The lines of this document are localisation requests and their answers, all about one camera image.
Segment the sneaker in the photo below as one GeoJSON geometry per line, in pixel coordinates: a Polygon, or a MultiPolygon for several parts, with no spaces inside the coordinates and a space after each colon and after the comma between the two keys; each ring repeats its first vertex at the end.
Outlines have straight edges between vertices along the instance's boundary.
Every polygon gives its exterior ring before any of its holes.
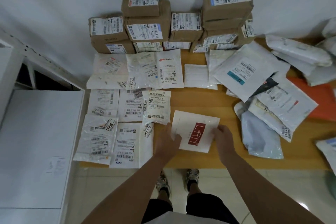
{"type": "Polygon", "coordinates": [[[198,169],[187,169],[187,173],[185,175],[185,178],[183,179],[184,189],[186,192],[189,192],[188,190],[188,182],[190,180],[196,181],[196,184],[198,184],[198,175],[200,171],[198,169]]]}
{"type": "Polygon", "coordinates": [[[168,193],[167,193],[168,198],[170,197],[170,195],[171,195],[170,186],[168,185],[167,177],[166,177],[166,175],[163,171],[161,171],[160,176],[159,176],[158,180],[156,181],[156,186],[155,187],[156,187],[158,193],[160,192],[160,190],[162,188],[166,188],[165,191],[166,192],[168,191],[168,193]]]}

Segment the person's right hand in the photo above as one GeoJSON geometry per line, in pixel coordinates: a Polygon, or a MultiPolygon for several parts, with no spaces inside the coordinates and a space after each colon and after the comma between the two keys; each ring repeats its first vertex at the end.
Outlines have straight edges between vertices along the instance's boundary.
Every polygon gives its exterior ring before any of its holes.
{"type": "Polygon", "coordinates": [[[225,165],[228,158],[236,154],[230,129],[225,125],[218,125],[213,130],[220,161],[225,165]]]}

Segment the table surface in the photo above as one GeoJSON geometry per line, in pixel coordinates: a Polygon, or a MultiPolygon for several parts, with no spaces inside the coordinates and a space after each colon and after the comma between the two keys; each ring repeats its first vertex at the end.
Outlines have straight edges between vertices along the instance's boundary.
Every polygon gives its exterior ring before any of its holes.
{"type": "MultiPolygon", "coordinates": [[[[319,39],[301,39],[300,41],[316,44],[319,39]]],[[[264,38],[256,42],[267,48],[264,38]]],[[[204,53],[189,53],[181,50],[181,62],[184,64],[206,65],[204,53]]],[[[287,77],[302,77],[300,72],[291,68],[287,77]]],[[[336,88],[336,81],[330,82],[336,88]]],[[[336,136],[336,122],[307,118],[293,133],[292,142],[281,138],[284,159],[265,159],[248,154],[242,143],[241,123],[233,107],[240,99],[226,95],[226,87],[218,85],[218,90],[201,88],[179,88],[171,90],[171,114],[175,110],[202,114],[220,118],[220,124],[227,125],[233,134],[234,148],[252,167],[256,169],[330,169],[323,154],[315,146],[316,140],[336,136]]],[[[154,125],[154,144],[163,125],[154,125]]],[[[107,165],[81,162],[81,167],[108,167],[107,165]]],[[[179,150],[177,155],[166,165],[168,168],[225,168],[220,162],[215,142],[209,153],[179,150]]]]}

